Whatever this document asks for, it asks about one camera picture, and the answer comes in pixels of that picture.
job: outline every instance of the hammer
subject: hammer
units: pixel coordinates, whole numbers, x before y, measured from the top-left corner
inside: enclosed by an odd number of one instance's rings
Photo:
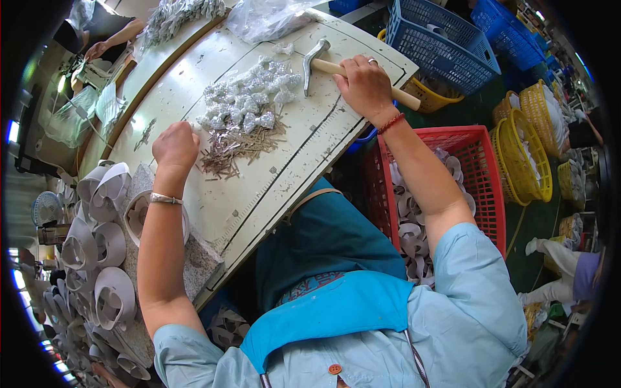
[[[317,45],[304,56],[302,67],[304,68],[304,97],[309,96],[309,82],[311,81],[311,68],[324,71],[329,74],[340,74],[347,78],[345,69],[336,63],[327,62],[319,59],[319,56],[326,50],[330,49],[330,42],[321,38],[317,41]],[[392,98],[399,101],[413,111],[417,111],[420,107],[420,100],[411,94],[407,94],[403,90],[392,86]]]

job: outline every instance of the orange button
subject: orange button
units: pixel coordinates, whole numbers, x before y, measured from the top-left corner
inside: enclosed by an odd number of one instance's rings
[[[330,372],[330,374],[339,374],[342,370],[343,368],[341,368],[339,364],[332,364],[328,367],[328,372]]]

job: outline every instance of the white table surface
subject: white table surface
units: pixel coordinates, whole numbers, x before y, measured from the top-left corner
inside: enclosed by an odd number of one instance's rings
[[[396,87],[401,87],[418,70],[417,65],[376,37],[322,12],[311,12],[317,14],[318,22],[274,42],[249,45],[222,24],[206,33],[147,94],[123,129],[110,159],[126,162],[131,171],[141,162],[150,162],[152,170],[156,171],[151,154],[152,141],[173,122],[182,119],[194,121],[196,116],[203,114],[205,102],[202,92],[205,86],[219,80],[230,70],[246,71],[258,61],[259,55],[273,55],[276,60],[282,61],[289,59],[293,72],[303,75],[303,56],[318,39],[326,38],[332,47],[321,59],[338,63],[358,53],[372,55]],[[192,31],[203,25],[204,21],[199,21],[186,26],[187,29],[174,41],[138,58],[136,69],[124,84],[124,97],[132,98],[165,56],[183,42],[183,37],[189,37]],[[296,52],[291,58],[274,55],[271,51],[273,45],[280,41],[295,43]],[[282,137],[286,141],[279,143],[278,150],[262,153],[250,166],[243,159],[237,160],[240,176],[226,181],[206,181],[213,177],[196,168],[190,172],[184,201],[191,222],[225,261],[224,274],[218,279],[211,279],[204,292],[194,300],[197,309],[366,127],[364,118],[343,101],[329,74],[313,72],[308,98],[304,98],[301,85],[293,92],[297,95],[297,101],[286,104],[282,111],[281,121],[289,128]],[[145,127],[154,118],[157,122],[149,136],[149,143],[134,152]],[[201,139],[206,141],[207,134],[203,133]],[[80,167],[81,176],[96,165],[103,149],[101,143],[96,137],[91,140]]]

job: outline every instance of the light blue shirt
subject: light blue shirt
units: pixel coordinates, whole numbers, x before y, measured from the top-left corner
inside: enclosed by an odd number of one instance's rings
[[[434,261],[435,291],[416,286],[407,301],[408,330],[430,385],[501,386],[527,336],[502,255],[475,225],[461,223],[442,236]],[[193,329],[166,325],[153,342],[167,387],[261,387],[242,351],[223,353]],[[336,387],[332,364],[352,388],[424,387],[405,336],[393,330],[290,343],[272,352],[267,370],[274,388]]]

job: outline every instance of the blue apron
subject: blue apron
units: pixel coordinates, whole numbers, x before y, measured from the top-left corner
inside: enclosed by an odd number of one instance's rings
[[[240,349],[269,388],[267,360],[282,346],[314,338],[391,329],[404,332],[416,368],[428,387],[422,360],[407,332],[407,300],[414,285],[376,271],[353,271],[263,314]]]

